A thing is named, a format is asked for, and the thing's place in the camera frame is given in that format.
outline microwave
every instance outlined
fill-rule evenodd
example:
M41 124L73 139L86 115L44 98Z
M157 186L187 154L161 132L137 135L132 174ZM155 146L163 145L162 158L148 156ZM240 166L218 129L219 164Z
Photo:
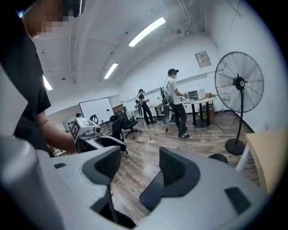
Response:
M201 100L206 97L205 90L203 88L188 92L188 96L190 100Z

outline white t-shirt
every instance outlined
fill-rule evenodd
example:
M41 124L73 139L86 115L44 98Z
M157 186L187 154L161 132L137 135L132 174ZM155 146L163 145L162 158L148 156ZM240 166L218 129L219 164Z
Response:
M178 89L178 86L177 86L174 78L167 77L167 80L165 81L164 87L165 88L167 87L167 90L173 95L173 99L174 99L173 104L174 105L179 105L182 103L180 97L174 93L174 90Z

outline table leg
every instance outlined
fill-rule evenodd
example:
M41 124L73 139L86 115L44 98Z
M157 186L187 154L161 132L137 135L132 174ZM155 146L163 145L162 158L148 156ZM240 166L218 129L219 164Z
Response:
M210 125L210 109L209 109L209 103L206 102L206 113L207 113L207 126Z
M195 115L195 106L194 104L192 106L192 114L193 114L193 125L196 125L196 115Z
M159 114L158 114L158 111L157 111L157 108L156 108L156 107L155 107L155 110L156 110L157 117L159 118Z
M249 145L247 144L246 147L245 147L245 150L241 156L241 159L239 160L237 166L236 166L236 170L238 172L241 172L243 170L243 168L245 167L249 157L251 157L251 152L250 152L250 149L249 149Z
M200 119L203 120L203 112L202 112L202 104L199 104L200 106Z

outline man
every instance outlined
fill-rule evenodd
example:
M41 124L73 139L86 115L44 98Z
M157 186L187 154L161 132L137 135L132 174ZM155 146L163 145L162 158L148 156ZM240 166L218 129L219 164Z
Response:
M178 137L179 138L189 138L190 135L186 133L187 127L186 127L186 120L187 115L185 112L185 108L182 104L180 97L188 98L188 95L182 94L178 91L178 86L176 84L175 78L177 77L177 73L179 71L175 69L170 69L168 71L168 77L165 81L165 88L173 95L173 102L170 104L170 106L174 110L175 114L175 123L179 130Z
M41 0L21 20L13 5L7 3L0 14L2 36L0 63L17 90L28 101L15 129L15 136L27 140L35 149L47 147L75 152L72 135L51 124L45 110L51 106L43 82L43 70L32 41L47 27L63 19L62 1Z
M143 89L139 89L138 98L141 99L141 101L143 102L142 108L143 108L143 112L144 112L144 120L145 120L146 124L156 124L157 121L153 120L151 111L147 105L147 102L149 102L149 99L148 98L145 99L143 93L144 93Z

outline whiteboard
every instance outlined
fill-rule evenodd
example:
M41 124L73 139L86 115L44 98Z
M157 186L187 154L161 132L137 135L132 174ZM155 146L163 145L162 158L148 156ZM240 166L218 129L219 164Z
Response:
M87 102L79 103L83 117L90 118L92 115L96 114L98 117L98 124L109 121L110 117L114 115L113 109L110 104L109 98L96 99Z

